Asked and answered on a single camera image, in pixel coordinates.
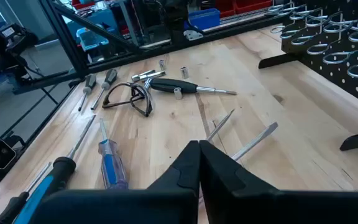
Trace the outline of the black safety glasses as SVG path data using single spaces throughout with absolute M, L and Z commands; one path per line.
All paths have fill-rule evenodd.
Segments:
M 111 103 L 109 100 L 110 95 L 113 93 L 115 89 L 122 86 L 130 88 L 130 94 L 131 94 L 130 98 L 126 101 Z M 144 110 L 136 105 L 136 102 L 139 100 L 145 100 Z M 151 112 L 153 111 L 152 98 L 148 90 L 138 83 L 130 83 L 130 82 L 118 83 L 117 85 L 114 85 L 108 91 L 107 95 L 104 97 L 104 100 L 102 102 L 102 108 L 107 109 L 107 108 L 113 108 L 126 104 L 130 104 L 136 111 L 138 111 L 141 115 L 145 117 L 149 117 Z

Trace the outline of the silver socket extension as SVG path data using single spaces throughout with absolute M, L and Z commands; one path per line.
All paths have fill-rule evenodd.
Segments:
M 155 73 L 155 70 L 149 70 L 149 71 L 140 73 L 138 75 L 133 75 L 133 76 L 131 76 L 131 80 L 133 82 L 138 82 L 138 81 L 144 79 L 147 75 L 152 74 L 152 73 Z

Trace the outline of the red handled screwdriver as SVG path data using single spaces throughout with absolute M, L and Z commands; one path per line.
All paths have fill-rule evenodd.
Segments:
M 278 128 L 278 123 L 274 122 L 270 126 L 266 127 L 258 136 L 253 138 L 248 144 L 246 144 L 242 149 L 237 151 L 231 159 L 238 161 L 242 156 L 249 152 L 253 147 L 258 145 L 259 142 L 263 141 L 266 137 L 271 135 Z
M 213 129 L 213 131 L 211 132 L 211 134 L 206 138 L 206 140 L 208 142 L 211 142 L 212 139 L 215 137 L 215 135 L 217 135 L 217 133 L 219 132 L 219 130 L 226 124 L 226 122 L 228 121 L 228 119 L 231 117 L 231 115 L 233 114 L 234 109 L 230 111 L 229 114 L 227 114 L 220 122 L 219 124 Z

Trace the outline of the red storage bin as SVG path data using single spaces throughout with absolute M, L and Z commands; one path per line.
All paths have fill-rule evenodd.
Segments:
M 220 17 L 229 17 L 273 6 L 273 0 L 215 0 Z

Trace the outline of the blue clear handled screwdriver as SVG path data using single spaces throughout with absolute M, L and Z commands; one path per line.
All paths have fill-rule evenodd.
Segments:
M 98 152 L 101 155 L 101 173 L 105 189 L 128 189 L 126 172 L 117 151 L 117 143 L 108 138 L 104 121 L 99 119 L 103 140 L 99 143 Z

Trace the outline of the black handled small screwdriver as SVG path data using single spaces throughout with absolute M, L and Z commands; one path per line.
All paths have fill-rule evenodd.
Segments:
M 35 187 L 36 183 L 42 178 L 48 168 L 51 166 L 51 162 L 48 162 L 44 168 L 38 173 L 36 178 L 31 182 L 27 189 L 21 192 L 18 196 L 12 197 L 5 207 L 5 209 L 0 214 L 0 224 L 12 224 L 16 216 L 23 209 L 24 205 L 29 198 L 30 191 Z

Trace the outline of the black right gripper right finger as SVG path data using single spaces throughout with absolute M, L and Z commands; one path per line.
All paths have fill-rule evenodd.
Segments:
M 210 224 L 358 224 L 358 192 L 280 190 L 200 141 Z

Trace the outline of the black handled bit driver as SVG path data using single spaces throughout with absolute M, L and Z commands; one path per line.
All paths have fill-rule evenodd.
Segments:
M 174 89 L 180 88 L 182 93 L 193 94 L 197 92 L 207 93 L 224 93 L 228 95 L 237 95 L 235 91 L 220 90 L 212 87 L 199 86 L 195 83 L 186 82 L 183 80 L 175 80 L 168 78 L 151 78 L 146 83 L 149 87 L 154 90 L 164 91 L 167 93 L 174 93 Z

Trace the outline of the blue storage bin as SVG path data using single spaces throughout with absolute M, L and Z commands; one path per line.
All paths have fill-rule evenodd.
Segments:
M 216 8 L 189 13 L 190 24 L 199 29 L 209 29 L 220 25 L 220 11 Z

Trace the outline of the grey and black screwdriver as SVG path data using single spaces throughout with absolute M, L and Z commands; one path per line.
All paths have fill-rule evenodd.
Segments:
M 116 81 L 117 79 L 117 70 L 116 69 L 109 69 L 106 72 L 105 79 L 103 83 L 101 84 L 101 90 L 98 94 L 98 97 L 94 101 L 93 105 L 91 106 L 91 110 L 95 110 L 98 107 L 99 101 L 103 95 L 103 93 L 110 89 L 111 85 Z
M 78 107 L 78 111 L 81 111 L 86 100 L 86 97 L 91 94 L 94 86 L 96 85 L 96 75 L 88 75 L 85 79 L 85 87 L 83 88 L 83 96 L 81 98 L 81 103 Z

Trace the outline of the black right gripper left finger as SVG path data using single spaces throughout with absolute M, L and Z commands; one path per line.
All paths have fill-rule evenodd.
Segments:
M 47 197 L 30 224 L 193 224 L 199 202 L 200 143 L 190 141 L 142 190 L 64 190 Z

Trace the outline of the black metal pegboard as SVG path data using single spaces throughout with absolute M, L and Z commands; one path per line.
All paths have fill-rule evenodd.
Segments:
M 305 11 L 313 10 L 317 8 L 322 8 L 324 16 L 330 16 L 338 11 L 342 12 L 342 16 L 337 15 L 333 18 L 334 21 L 352 21 L 358 19 L 358 0 L 288 0 L 289 3 L 293 2 L 294 5 L 286 6 L 301 6 L 306 4 L 305 7 L 296 9 L 295 11 Z M 290 19 L 291 14 L 283 16 L 283 24 L 276 26 L 271 29 L 271 33 L 279 34 L 288 30 L 298 30 L 305 27 L 305 20 L 300 19 L 293 21 Z M 318 17 L 321 16 L 321 11 L 316 11 L 312 13 L 312 16 Z M 358 52 L 354 55 L 351 55 L 350 59 L 344 63 L 337 65 L 327 65 L 323 63 L 323 57 L 325 55 L 334 53 L 334 52 L 350 52 L 358 49 L 358 43 L 349 41 L 348 35 L 356 32 L 354 30 L 348 30 L 347 32 L 342 33 L 342 40 L 339 43 L 333 43 L 331 48 L 327 50 L 324 54 L 321 55 L 309 55 L 307 54 L 307 49 L 312 45 L 317 44 L 328 44 L 334 42 L 338 39 L 337 34 L 327 34 L 322 32 L 318 34 L 313 39 L 309 40 L 303 45 L 292 45 L 291 41 L 297 39 L 301 36 L 309 36 L 320 33 L 319 27 L 308 27 L 307 29 L 301 30 L 299 33 L 295 34 L 289 39 L 282 39 L 282 50 L 283 54 L 279 56 L 274 56 L 270 58 L 263 59 L 259 62 L 259 68 L 267 68 L 283 63 L 299 61 L 308 68 L 314 70 L 316 73 L 320 74 L 325 79 L 329 80 L 331 83 L 339 86 L 346 92 L 350 93 L 354 97 L 358 98 L 358 78 L 352 78 L 347 74 L 349 67 L 358 64 Z M 312 51 L 322 51 L 325 47 L 313 48 Z M 353 73 L 358 73 L 358 67 L 352 69 Z

